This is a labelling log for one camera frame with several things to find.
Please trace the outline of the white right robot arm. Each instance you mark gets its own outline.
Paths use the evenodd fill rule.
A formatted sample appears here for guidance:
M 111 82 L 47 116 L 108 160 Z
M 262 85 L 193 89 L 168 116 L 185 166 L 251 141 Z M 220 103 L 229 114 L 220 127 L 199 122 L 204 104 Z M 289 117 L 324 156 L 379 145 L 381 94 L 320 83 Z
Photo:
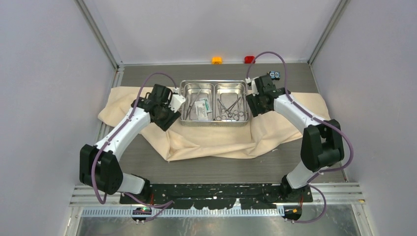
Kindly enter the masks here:
M 245 82 L 252 88 L 252 93 L 246 96 L 252 116 L 274 111 L 302 134 L 301 161 L 283 176 L 279 189 L 284 200 L 293 202 L 320 171 L 344 159 L 342 136 L 338 133 L 340 124 L 310 113 L 289 91 L 277 88 L 269 75 L 246 78 Z

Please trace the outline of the cream cloth wrap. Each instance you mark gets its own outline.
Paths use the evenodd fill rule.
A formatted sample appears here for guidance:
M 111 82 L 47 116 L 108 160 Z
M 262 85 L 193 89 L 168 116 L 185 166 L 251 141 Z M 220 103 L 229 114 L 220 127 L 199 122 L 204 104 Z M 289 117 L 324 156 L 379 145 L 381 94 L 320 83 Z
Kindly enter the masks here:
M 107 104 L 98 119 L 115 127 L 126 116 L 140 87 L 112 88 Z M 326 120 L 328 108 L 318 93 L 293 92 L 297 102 Z M 179 119 L 162 131 L 154 123 L 144 128 L 140 135 L 166 161 L 215 156 L 251 159 L 263 155 L 282 143 L 302 138 L 302 134 L 282 115 L 268 112 L 252 118 L 240 127 L 190 127 Z

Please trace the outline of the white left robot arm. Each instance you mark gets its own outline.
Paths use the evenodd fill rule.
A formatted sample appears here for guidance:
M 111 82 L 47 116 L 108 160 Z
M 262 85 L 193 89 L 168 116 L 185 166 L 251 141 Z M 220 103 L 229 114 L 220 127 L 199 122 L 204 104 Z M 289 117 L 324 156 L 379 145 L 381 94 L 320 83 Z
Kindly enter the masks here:
M 154 85 L 145 97 L 138 96 L 108 135 L 93 146 L 86 144 L 81 148 L 80 182 L 108 195 L 128 192 L 138 203 L 146 203 L 151 196 L 149 181 L 124 173 L 119 161 L 133 139 L 150 124 L 167 131 L 180 118 L 179 110 L 185 102 L 186 98 L 178 88 L 159 84 Z

